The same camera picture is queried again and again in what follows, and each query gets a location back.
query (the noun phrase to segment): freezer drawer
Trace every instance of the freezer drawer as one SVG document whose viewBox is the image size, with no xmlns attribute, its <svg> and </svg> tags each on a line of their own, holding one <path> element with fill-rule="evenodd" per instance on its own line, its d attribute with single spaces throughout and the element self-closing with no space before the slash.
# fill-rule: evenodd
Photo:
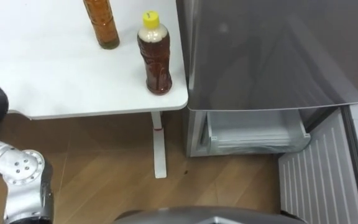
<svg viewBox="0 0 358 224">
<path fill-rule="evenodd" d="M 297 152 L 310 141 L 298 110 L 208 112 L 208 155 Z"/>
<path fill-rule="evenodd" d="M 336 110 L 311 138 L 278 161 L 282 210 L 310 224 L 358 223 L 358 105 Z"/>
</svg>

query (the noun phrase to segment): refrigerator door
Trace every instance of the refrigerator door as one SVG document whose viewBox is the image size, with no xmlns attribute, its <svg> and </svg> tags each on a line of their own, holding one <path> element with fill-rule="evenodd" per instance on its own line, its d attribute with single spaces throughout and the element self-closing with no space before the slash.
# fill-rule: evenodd
<svg viewBox="0 0 358 224">
<path fill-rule="evenodd" d="M 177 207 L 140 212 L 114 224 L 304 224 L 283 215 L 264 214 L 243 208 Z"/>
<path fill-rule="evenodd" d="M 282 210 L 308 223 L 358 223 L 358 105 L 336 110 L 311 137 L 279 159 Z"/>
<path fill-rule="evenodd" d="M 177 2 L 189 109 L 358 103 L 358 0 Z"/>
</svg>

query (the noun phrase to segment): orange bottle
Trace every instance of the orange bottle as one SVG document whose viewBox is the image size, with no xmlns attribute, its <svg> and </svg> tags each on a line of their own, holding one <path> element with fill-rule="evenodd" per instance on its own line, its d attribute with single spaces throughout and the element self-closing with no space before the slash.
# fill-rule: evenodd
<svg viewBox="0 0 358 224">
<path fill-rule="evenodd" d="M 104 49 L 115 49 L 119 37 L 109 0 L 84 0 L 84 4 L 99 45 Z"/>
<path fill-rule="evenodd" d="M 158 13 L 155 11 L 144 13 L 143 25 L 137 33 L 137 43 L 146 66 L 147 88 L 152 93 L 163 95 L 172 87 L 169 72 L 169 33 L 167 28 L 160 23 Z"/>
</svg>

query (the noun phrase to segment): refrigerator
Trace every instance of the refrigerator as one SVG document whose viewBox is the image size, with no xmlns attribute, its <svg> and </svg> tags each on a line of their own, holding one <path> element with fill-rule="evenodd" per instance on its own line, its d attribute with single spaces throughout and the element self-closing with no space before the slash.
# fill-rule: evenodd
<svg viewBox="0 0 358 224">
<path fill-rule="evenodd" d="M 282 210 L 358 223 L 358 0 L 177 0 L 186 155 L 278 155 Z"/>
</svg>

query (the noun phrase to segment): wooden floor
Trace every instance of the wooden floor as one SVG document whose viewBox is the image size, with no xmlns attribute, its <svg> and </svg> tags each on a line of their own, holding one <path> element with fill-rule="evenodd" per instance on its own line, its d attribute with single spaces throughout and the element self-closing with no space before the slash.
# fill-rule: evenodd
<svg viewBox="0 0 358 224">
<path fill-rule="evenodd" d="M 168 177 L 155 179 L 148 113 L 29 121 L 10 114 L 0 140 L 35 149 L 54 167 L 55 223 L 111 223 L 127 210 L 222 205 L 276 213 L 277 160 L 186 158 L 181 114 L 165 113 Z M 6 187 L 0 179 L 0 222 Z"/>
</svg>

